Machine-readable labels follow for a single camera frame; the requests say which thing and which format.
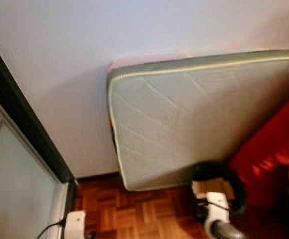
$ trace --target wooden floor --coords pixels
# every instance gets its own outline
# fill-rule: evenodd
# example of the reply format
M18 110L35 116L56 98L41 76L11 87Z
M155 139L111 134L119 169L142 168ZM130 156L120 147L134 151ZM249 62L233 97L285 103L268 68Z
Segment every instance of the wooden floor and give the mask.
M80 183L75 209L86 212L87 234L97 226L97 239L206 239L189 195L188 187L128 192L112 176Z

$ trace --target gray mattress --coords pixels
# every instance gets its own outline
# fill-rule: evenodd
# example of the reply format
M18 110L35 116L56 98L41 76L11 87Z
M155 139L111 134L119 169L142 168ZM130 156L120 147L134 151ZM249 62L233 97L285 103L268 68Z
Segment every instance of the gray mattress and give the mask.
M231 156L289 96L289 51L121 67L108 96L125 187L179 186L196 163Z

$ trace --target white plastic part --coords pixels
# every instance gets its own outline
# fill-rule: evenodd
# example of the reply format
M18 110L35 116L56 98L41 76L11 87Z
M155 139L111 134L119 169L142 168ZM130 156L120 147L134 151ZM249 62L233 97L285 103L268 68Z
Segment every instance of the white plastic part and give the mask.
M208 236L211 239L215 239L211 234L210 227L212 223L216 220L221 220L223 222L229 223L229 211L221 208L229 208L229 206L224 193L208 192L206 197L209 202L215 203L220 206L219 207L211 203L208 205L208 217L205 222L205 230Z
M85 217L86 213L84 211L68 213L64 239L85 239Z

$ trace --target black door frame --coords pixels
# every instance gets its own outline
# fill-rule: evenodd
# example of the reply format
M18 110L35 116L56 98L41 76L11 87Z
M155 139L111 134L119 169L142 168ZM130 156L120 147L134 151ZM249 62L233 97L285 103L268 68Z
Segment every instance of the black door frame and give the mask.
M0 104L62 183L68 182L65 215L73 209L75 178L0 56Z

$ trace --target black cable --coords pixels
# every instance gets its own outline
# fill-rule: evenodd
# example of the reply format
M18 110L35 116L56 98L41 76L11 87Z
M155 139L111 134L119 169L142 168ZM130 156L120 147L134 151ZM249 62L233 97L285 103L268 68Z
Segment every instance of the black cable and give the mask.
M42 230L41 233L38 235L38 237L36 237L36 239L39 239L39 238L41 237L41 235L43 235L44 232L47 231L50 227L55 226L55 225L64 226L65 223L66 223L66 218L63 218L63 219L61 219L61 220L60 220L59 222L57 222L57 223L53 223L53 224L50 224L50 225L46 226L46 227L44 228L44 230Z
M221 208L221 209L224 209L224 210L227 210L227 211L230 212L230 209L229 209L229 208L223 207L223 206L221 206L221 205L219 205L219 204L217 204L217 203L213 203L213 202L210 202L210 201L207 201L207 203L208 203L208 204L213 204L213 205L215 205L215 206L217 206L217 207L219 207L219 208Z

